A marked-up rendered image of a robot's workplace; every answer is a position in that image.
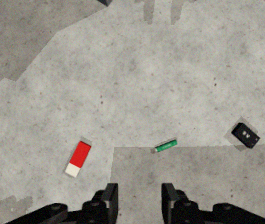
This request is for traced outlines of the black nine-volt battery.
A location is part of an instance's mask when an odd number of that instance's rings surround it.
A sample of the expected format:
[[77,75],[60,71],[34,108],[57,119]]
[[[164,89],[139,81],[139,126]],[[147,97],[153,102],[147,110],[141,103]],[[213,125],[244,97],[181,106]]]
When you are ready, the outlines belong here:
[[231,132],[239,141],[241,141],[247,148],[252,149],[259,141],[260,137],[256,135],[244,123],[238,123]]

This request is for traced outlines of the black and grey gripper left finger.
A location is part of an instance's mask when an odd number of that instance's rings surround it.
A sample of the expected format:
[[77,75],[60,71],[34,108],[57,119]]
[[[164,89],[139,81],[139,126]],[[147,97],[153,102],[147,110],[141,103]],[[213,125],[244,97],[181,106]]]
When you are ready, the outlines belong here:
[[118,183],[108,183],[81,210],[68,212],[66,204],[53,203],[5,224],[116,224],[118,207]]

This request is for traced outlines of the green aaa battery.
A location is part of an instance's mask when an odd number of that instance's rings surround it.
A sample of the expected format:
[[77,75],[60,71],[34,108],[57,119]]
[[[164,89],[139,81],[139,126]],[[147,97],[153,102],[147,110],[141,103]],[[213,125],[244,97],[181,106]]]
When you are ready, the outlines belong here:
[[162,144],[160,146],[155,147],[155,151],[157,153],[157,152],[160,152],[162,150],[165,150],[165,149],[170,148],[170,147],[175,146],[175,145],[177,145],[176,139],[175,140],[172,140],[170,142],[167,142],[165,144]]

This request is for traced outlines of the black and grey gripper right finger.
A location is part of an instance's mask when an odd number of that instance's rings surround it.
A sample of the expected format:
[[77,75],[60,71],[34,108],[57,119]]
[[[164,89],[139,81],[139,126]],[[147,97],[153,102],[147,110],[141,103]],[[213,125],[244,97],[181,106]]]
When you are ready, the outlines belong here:
[[213,212],[199,210],[172,183],[162,183],[161,207],[164,224],[265,224],[265,218],[229,203],[214,204]]

